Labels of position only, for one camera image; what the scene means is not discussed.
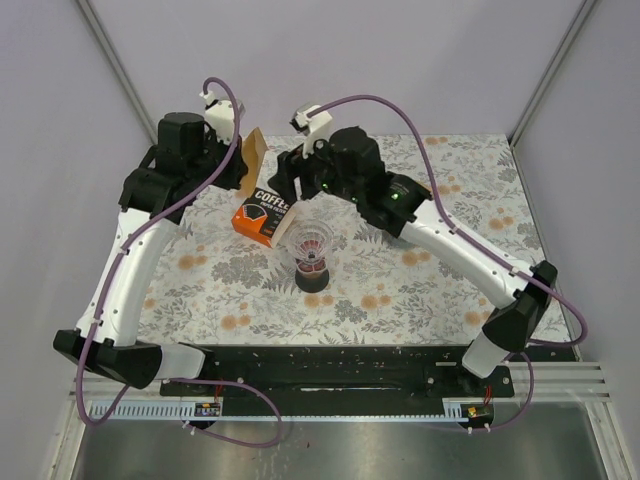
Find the coffee filter paper box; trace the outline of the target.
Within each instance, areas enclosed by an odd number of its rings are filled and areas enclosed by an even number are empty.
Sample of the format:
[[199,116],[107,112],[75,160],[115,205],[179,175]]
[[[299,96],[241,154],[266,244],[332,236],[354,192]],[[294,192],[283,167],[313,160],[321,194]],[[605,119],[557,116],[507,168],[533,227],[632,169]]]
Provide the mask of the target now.
[[231,219],[234,230],[275,248],[295,218],[295,210],[278,194],[256,187]]

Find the clear plastic cup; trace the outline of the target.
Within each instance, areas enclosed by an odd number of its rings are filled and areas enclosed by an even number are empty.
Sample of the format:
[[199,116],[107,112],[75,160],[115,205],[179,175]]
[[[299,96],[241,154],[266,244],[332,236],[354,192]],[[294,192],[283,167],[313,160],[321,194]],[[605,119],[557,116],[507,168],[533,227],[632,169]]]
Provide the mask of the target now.
[[333,238],[333,231],[325,223],[301,221],[288,230],[285,244],[296,262],[315,265],[330,255]]

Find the brown bottle red cap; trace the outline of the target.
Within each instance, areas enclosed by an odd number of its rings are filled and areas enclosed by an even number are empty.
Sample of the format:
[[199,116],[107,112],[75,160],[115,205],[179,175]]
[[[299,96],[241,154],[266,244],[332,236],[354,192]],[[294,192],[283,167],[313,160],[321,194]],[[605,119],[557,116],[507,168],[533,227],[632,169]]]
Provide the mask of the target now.
[[330,280],[325,258],[297,259],[295,283],[306,293],[318,293],[324,290]]

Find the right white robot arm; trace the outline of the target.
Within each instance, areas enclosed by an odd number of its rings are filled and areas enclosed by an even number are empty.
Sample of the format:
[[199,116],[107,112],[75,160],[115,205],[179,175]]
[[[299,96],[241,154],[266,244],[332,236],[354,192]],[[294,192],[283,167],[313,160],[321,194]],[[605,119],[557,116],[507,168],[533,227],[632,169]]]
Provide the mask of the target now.
[[434,195],[387,170],[378,143],[359,127],[280,153],[268,184],[289,204],[319,193],[354,204],[366,223],[426,249],[486,296],[494,310],[454,373],[466,395],[480,394],[495,368],[526,348],[549,307],[547,290],[557,278],[552,264],[531,265],[475,232],[448,225],[450,217],[438,211]]

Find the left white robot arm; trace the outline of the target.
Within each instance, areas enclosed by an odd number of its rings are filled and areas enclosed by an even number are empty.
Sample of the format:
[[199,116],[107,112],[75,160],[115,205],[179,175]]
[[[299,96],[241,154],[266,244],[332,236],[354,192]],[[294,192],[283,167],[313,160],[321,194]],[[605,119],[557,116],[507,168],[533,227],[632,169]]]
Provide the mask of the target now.
[[229,104],[204,115],[173,112],[158,124],[158,142],[125,179],[116,237],[98,287],[76,326],[56,333],[53,347],[77,366],[143,389],[181,378],[205,395],[217,382],[206,353],[194,345],[138,338],[141,309],[160,256],[187,206],[212,183],[237,189],[245,174],[239,122]]

